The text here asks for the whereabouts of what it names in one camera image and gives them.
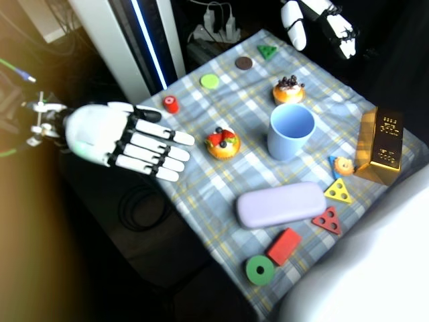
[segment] strawberry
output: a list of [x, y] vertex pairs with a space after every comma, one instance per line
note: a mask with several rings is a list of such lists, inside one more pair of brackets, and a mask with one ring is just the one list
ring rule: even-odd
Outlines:
[[210, 134], [207, 139], [206, 143], [210, 145], [211, 147], [217, 146], [222, 141], [222, 134], [221, 133], [213, 133]]
[[224, 129], [222, 131], [222, 140], [228, 143], [235, 144], [235, 142], [237, 141], [237, 138], [235, 137], [235, 134], [233, 132], [228, 131], [227, 129]]

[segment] purple case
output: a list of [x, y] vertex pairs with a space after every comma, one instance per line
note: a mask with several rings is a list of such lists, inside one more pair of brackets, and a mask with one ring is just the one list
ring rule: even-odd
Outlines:
[[250, 229], [315, 217], [325, 210], [325, 196], [314, 182], [252, 191], [237, 200], [239, 219]]

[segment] cup rim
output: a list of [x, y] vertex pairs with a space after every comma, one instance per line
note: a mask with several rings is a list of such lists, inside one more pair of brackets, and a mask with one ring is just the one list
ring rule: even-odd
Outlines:
[[[275, 128], [275, 126], [273, 126], [273, 114], [274, 114], [274, 112], [276, 111], [276, 110], [278, 110], [278, 109], [281, 109], [281, 108], [283, 108], [283, 107], [285, 107], [285, 106], [290, 106], [290, 105], [294, 105], [294, 106], [298, 106], [298, 107], [301, 107], [301, 108], [303, 108], [303, 109], [305, 109], [310, 115], [311, 115], [311, 117], [313, 118], [313, 128], [311, 129], [311, 131], [310, 132], [308, 132], [308, 134], [306, 134], [305, 136], [301, 136], [301, 137], [299, 137], [299, 138], [291, 138], [290, 136], [285, 136], [284, 134], [282, 134], [282, 133], [280, 133], [276, 128]], [[314, 132], [314, 130], [316, 129], [316, 119], [314, 118], [314, 115], [313, 115], [313, 112], [311, 112], [311, 110], [309, 110], [307, 107], [305, 107], [303, 104], [299, 104], [299, 103], [283, 103], [283, 104], [280, 104], [280, 105], [278, 105], [272, 112], [271, 112], [271, 115], [269, 116], [269, 124], [271, 125], [271, 128], [279, 135], [279, 136], [281, 136], [282, 138], [287, 138], [287, 139], [289, 139], [289, 140], [302, 140], [303, 138], [307, 138], [308, 136], [311, 136], [312, 134], [313, 134], [313, 132]]]

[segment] table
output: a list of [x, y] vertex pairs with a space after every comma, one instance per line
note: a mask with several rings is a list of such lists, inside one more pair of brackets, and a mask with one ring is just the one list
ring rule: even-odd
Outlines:
[[[265, 61], [257, 45], [276, 46], [278, 53]], [[239, 70], [235, 59], [240, 56], [251, 57], [253, 68]], [[207, 73], [220, 77], [217, 89], [200, 86], [200, 77]], [[280, 78], [291, 74], [306, 84], [303, 103], [315, 114], [317, 128], [293, 160], [280, 162], [269, 156], [265, 142], [269, 115], [275, 107], [271, 90]], [[334, 182], [328, 157], [354, 159], [361, 116], [373, 105], [264, 30], [143, 104], [162, 108], [166, 95], [176, 96], [181, 110], [179, 114], [167, 115], [161, 124], [192, 134], [196, 145], [190, 149], [191, 159], [179, 181], [160, 180], [160, 184], [213, 258], [253, 305], [259, 318], [265, 319], [273, 306], [339, 237], [311, 224], [309, 219], [266, 229], [243, 229], [236, 219], [236, 198], [247, 191], [302, 181], [317, 182], [325, 190]], [[228, 125], [240, 135], [241, 151], [233, 159], [215, 160], [206, 151], [204, 139], [216, 126]], [[427, 147], [404, 131], [402, 176], [428, 161]], [[344, 181], [353, 203], [327, 201], [328, 205], [336, 207], [343, 233], [387, 189], [356, 176], [346, 177]], [[245, 261], [263, 254], [286, 227], [302, 236], [301, 244], [290, 260], [276, 268], [269, 285], [252, 285], [243, 269]]]

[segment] blue light strip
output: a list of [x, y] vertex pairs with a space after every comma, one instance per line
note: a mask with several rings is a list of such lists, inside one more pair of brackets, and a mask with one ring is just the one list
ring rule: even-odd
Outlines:
[[145, 21], [143, 20], [139, 3], [137, 2], [137, 0], [131, 0], [131, 4], [133, 5], [134, 12], [137, 16], [137, 20], [139, 21], [139, 25], [143, 32], [143, 36], [146, 40], [147, 47], [149, 48], [150, 56], [152, 56], [152, 60], [154, 61], [156, 71], [158, 72], [158, 76], [160, 77], [162, 87], [164, 89], [167, 89], [166, 80], [164, 79], [164, 75], [162, 74], [160, 63], [156, 58], [154, 46], [152, 45], [152, 41], [150, 40], [149, 33], [147, 32], [146, 24], [145, 24]]

